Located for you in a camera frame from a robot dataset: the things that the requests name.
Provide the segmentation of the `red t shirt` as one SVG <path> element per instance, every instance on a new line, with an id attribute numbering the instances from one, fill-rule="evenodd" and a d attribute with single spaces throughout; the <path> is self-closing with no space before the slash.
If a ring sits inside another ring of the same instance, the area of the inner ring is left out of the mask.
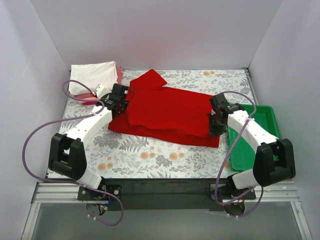
<path id="1" fill-rule="evenodd" d="M 210 135 L 211 95 L 168 87 L 153 69 L 131 80 L 129 87 L 128 106 L 109 123 L 110 131 L 182 145 L 219 146 L 220 138 Z"/>

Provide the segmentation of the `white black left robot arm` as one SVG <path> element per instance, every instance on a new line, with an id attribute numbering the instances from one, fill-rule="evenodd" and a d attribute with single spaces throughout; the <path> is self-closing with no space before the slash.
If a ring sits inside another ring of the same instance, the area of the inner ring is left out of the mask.
<path id="1" fill-rule="evenodd" d="M 126 97 L 130 91 L 128 86 L 118 83 L 113 85 L 112 90 L 99 84 L 95 89 L 97 100 L 90 116 L 66 133 L 57 133 L 51 139 L 48 168 L 89 187 L 89 194 L 95 200 L 103 199 L 107 191 L 101 184 L 103 178 L 88 167 L 85 149 L 102 128 L 125 111 L 129 104 Z"/>

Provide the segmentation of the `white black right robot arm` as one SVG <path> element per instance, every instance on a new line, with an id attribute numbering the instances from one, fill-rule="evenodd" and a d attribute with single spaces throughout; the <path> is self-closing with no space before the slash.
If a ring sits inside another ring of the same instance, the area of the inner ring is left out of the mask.
<path id="1" fill-rule="evenodd" d="M 255 153 L 251 169 L 227 177 L 225 185 L 215 186 L 214 197 L 227 195 L 237 199 L 253 187 L 267 187 L 296 176 L 293 144 L 264 130 L 239 103 L 229 103 L 225 94 L 210 98 L 212 112 L 209 132 L 218 137 L 233 129 L 237 139 L 243 138 Z"/>

